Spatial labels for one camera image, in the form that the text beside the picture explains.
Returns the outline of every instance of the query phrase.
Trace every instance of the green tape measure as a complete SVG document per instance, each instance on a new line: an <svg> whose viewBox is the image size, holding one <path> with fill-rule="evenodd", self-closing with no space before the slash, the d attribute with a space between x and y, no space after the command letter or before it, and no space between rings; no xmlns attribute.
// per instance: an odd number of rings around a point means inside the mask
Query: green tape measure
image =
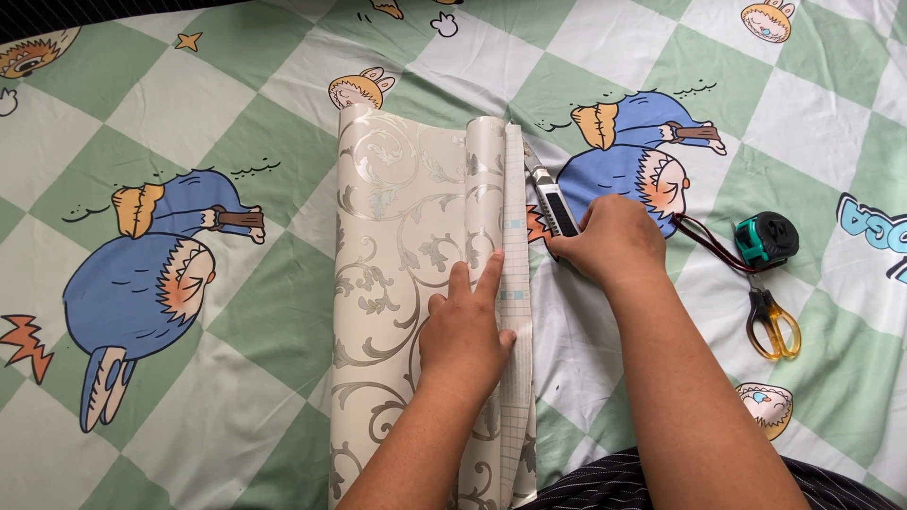
<svg viewBox="0 0 907 510"><path fill-rule="evenodd" d="M761 270L780 266L800 250L794 224L777 212L764 211L734 229L734 242L746 265Z"/></svg>

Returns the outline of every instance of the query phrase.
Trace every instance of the bed sheet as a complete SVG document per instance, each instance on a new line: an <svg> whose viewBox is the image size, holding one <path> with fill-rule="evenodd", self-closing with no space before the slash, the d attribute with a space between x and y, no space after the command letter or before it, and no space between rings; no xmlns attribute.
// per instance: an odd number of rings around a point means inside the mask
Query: bed sheet
<svg viewBox="0 0 907 510"><path fill-rule="evenodd" d="M274 0L4 45L0 508L327 507L347 102L513 118L586 182L574 212L593 185L647 203L777 449L907 505L907 2L754 1ZM728 243L760 211L795 223L766 284L796 359L756 354L746 281L671 211ZM538 219L544 486L634 438L607 303Z"/></svg>

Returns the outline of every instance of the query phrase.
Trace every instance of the wrist strap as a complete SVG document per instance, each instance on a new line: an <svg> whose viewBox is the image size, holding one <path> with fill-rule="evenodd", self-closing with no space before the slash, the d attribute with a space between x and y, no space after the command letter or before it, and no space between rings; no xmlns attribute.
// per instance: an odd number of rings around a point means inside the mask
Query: wrist strap
<svg viewBox="0 0 907 510"><path fill-rule="evenodd" d="M693 223L696 223L696 225L703 232L706 233L706 235L708 236L708 240L704 239L702 236L700 236L699 234L692 231L687 225L684 225L683 220L690 220ZM690 239L705 246L709 251L714 253L716 257L718 257L719 259L721 259L721 261L723 261L725 264L730 266L731 269L738 270L738 271L741 271L744 273L760 273L760 272L763 272L766 270L770 270L778 265L778 264L773 264L766 268L762 268L761 270L758 270L756 268L751 268L750 266L746 265L746 262L742 261L736 255L731 253L727 248L722 246L722 244L720 242L718 242L718 239L714 235L712 235L712 232L710 232L706 228L705 225L703 225L696 219L691 218L682 212L675 212L671 216L670 221L671 221L672 225L674 225L675 227L678 228L678 230L680 230L681 232L686 234L687 237L689 237Z"/></svg>

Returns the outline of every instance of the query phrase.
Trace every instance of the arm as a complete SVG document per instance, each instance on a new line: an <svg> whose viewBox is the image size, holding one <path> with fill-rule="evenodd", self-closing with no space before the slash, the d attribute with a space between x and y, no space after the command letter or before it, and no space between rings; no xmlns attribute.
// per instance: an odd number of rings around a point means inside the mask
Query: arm
<svg viewBox="0 0 907 510"><path fill-rule="evenodd" d="M516 340L494 319L503 260L502 250L489 258L474 293L466 264L455 263L449 298L428 300L415 395L336 510L444 508L475 419Z"/></svg>
<svg viewBox="0 0 907 510"><path fill-rule="evenodd" d="M809 508L684 309L645 207L600 197L580 226L579 236L552 239L551 250L595 280L614 310L653 505ZM691 405L690 395L706 404Z"/></svg>

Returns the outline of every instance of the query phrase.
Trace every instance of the hand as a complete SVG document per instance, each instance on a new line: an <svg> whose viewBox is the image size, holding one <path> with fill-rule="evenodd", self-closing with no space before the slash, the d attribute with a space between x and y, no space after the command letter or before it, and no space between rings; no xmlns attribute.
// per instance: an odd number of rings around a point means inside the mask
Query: hand
<svg viewBox="0 0 907 510"><path fill-rule="evenodd" d="M503 250L488 259L475 292L469 289L465 262L451 268L447 298L428 300L428 322L419 335L422 375L416 391L426 387L450 398L464 398L478 408L501 380L516 333L498 331L494 300L501 285Z"/></svg>
<svg viewBox="0 0 907 510"><path fill-rule="evenodd" d="M599 197L589 204L580 228L574 237L554 236L548 247L606 293L617 283L667 275L665 238L641 202L617 194Z"/></svg>

